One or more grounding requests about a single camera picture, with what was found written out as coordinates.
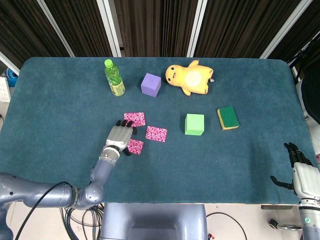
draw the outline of pink square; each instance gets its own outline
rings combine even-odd
[[[124,120],[133,121],[132,127],[146,125],[144,112],[127,112],[124,114]]]
[[[165,128],[148,126],[146,129],[145,138],[158,142],[165,142],[168,130]]]
[[[132,154],[140,155],[143,146],[144,146],[144,142],[143,141],[138,141],[138,140],[135,140],[135,139],[131,138],[129,143],[128,143],[128,150]]]

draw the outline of purple cube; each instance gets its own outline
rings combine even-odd
[[[156,97],[161,87],[161,77],[147,73],[141,83],[141,91],[152,97]]]

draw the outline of bottle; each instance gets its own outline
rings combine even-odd
[[[124,82],[119,73],[119,68],[115,65],[111,59],[104,61],[104,72],[108,79],[111,91],[116,96],[121,96],[125,93]]]

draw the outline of black cable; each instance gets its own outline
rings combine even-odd
[[[85,220],[85,215],[89,210],[85,210],[84,214],[82,215],[82,228],[83,228],[83,234],[85,237],[85,240],[88,240],[87,238],[87,234],[86,234],[86,229],[85,229],[85,225],[83,224],[84,220]]]
[[[23,221],[23,223],[22,223],[22,225],[21,225],[18,233],[16,234],[15,240],[18,240],[18,239],[19,239],[19,237],[20,237],[20,235],[21,235],[21,232],[22,232],[22,230],[24,229],[24,227],[25,227],[28,219],[30,218],[31,214],[34,212],[34,210],[36,209],[36,207],[39,205],[39,203],[42,201],[42,199],[44,199],[45,196],[46,196],[48,193],[50,193],[54,188],[56,188],[56,187],[58,187],[58,186],[60,186],[60,185],[62,185],[62,184],[67,184],[67,185],[70,185],[70,186],[71,186],[71,184],[68,183],[67,181],[61,181],[61,182],[53,185],[52,187],[50,187],[50,188],[39,198],[39,200],[38,200],[38,201],[35,203],[35,205],[31,208],[31,210],[30,210],[30,212],[28,213],[28,215],[25,217],[25,219],[24,219],[24,221]]]
[[[65,215],[64,215],[64,211],[62,208],[59,209],[60,210],[60,215],[61,215],[61,218],[62,218],[62,222],[63,222],[63,226],[64,226],[64,229],[66,231],[66,233],[68,234],[69,238],[72,239],[72,237],[70,236],[70,233],[67,229],[67,225],[66,225],[66,222],[65,222]]]
[[[101,234],[101,227],[100,226],[102,224],[104,211],[103,211],[103,209],[100,209],[98,207],[98,205],[96,206],[95,211],[96,211],[96,214],[97,214],[97,221],[98,221],[98,236],[97,236],[97,240],[98,240],[98,239],[100,239],[100,234]]]
[[[77,236],[75,236],[75,233],[74,233],[73,230],[71,229],[71,226],[70,226],[70,224],[69,224],[69,220],[68,220],[68,216],[67,216],[67,215],[64,216],[63,224],[64,224],[65,227],[66,227],[66,232],[68,233],[69,238],[70,238],[71,240],[78,240]]]
[[[243,227],[241,226],[241,224],[240,224],[237,220],[235,220],[232,216],[230,216],[230,215],[228,215],[228,214],[226,214],[226,213],[224,213],[224,212],[218,212],[218,211],[217,211],[217,212],[213,212],[213,213],[208,214],[206,217],[210,217],[211,215],[214,215],[214,214],[226,215],[226,216],[228,216],[229,218],[231,218],[232,220],[234,220],[234,221],[240,226],[240,228],[241,228],[241,230],[242,230],[242,232],[243,232],[243,234],[244,234],[245,240],[248,240],[244,228],[243,228]]]
[[[69,212],[67,212],[67,209],[66,209],[66,208],[64,208],[64,210],[65,210],[66,214],[69,216],[69,218],[70,218],[72,221],[74,221],[75,223],[77,223],[77,224],[80,224],[80,225],[83,225],[83,226],[86,226],[86,227],[90,227],[90,228],[92,228],[92,227],[101,227],[101,225],[100,225],[100,226],[98,226],[98,225],[97,225],[97,226],[93,226],[93,225],[90,225],[90,224],[81,222],[81,221],[75,219]]]
[[[96,219],[95,219],[94,211],[93,211],[92,208],[90,209],[90,212],[91,212],[91,215],[92,215],[92,225],[94,226],[92,228],[92,240],[94,240],[94,239],[96,239],[96,227],[95,227]]]
[[[68,211],[71,214],[74,210],[75,210],[74,208],[70,208]],[[67,215],[65,215],[65,216],[66,216],[65,217],[65,221],[66,221],[67,227],[68,227],[68,229],[70,231],[70,235],[72,236],[72,239],[79,240],[79,238],[77,237],[75,231],[71,227],[70,218]]]

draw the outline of plush toy face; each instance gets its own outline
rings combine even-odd
[[[182,67],[179,65],[171,65],[165,71],[166,81],[173,86],[181,85]]]

